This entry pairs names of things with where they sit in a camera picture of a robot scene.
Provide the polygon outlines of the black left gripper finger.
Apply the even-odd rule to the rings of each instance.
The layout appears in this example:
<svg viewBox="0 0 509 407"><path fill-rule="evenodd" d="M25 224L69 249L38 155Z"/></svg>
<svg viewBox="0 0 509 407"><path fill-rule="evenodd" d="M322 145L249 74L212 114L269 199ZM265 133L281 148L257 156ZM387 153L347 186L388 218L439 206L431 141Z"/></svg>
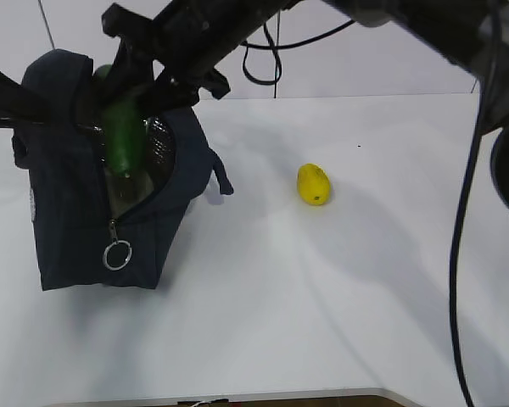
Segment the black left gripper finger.
<svg viewBox="0 0 509 407"><path fill-rule="evenodd" d="M48 103L0 71L0 127L45 125L53 118Z"/></svg>

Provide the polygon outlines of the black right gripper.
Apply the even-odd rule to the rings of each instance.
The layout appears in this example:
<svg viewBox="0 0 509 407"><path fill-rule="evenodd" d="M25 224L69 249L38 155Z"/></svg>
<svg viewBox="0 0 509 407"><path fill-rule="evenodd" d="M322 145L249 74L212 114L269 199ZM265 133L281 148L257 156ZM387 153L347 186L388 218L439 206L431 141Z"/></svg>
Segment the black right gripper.
<svg viewBox="0 0 509 407"><path fill-rule="evenodd" d="M228 11L224 2L171 2L150 19L113 3L101 21L103 33L120 38L120 45L100 87L101 102L147 86L137 107L148 118L192 107L200 87L223 98L230 85L215 66L231 52L224 34ZM165 69L153 81L155 60Z"/></svg>

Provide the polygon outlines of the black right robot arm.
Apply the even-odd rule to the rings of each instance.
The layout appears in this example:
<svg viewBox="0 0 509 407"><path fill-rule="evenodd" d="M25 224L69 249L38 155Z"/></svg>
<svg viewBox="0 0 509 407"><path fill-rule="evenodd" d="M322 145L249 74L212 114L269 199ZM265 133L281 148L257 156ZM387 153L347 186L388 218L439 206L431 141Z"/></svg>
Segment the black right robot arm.
<svg viewBox="0 0 509 407"><path fill-rule="evenodd" d="M102 16L103 32L122 50L103 83L111 103L135 86L145 114L190 106L205 88L229 91L216 66L290 1L173 1L146 18L118 4ZM491 160L495 189L509 208L509 1L335 1L358 25L395 23L473 75L487 108L480 130L502 129Z"/></svg>

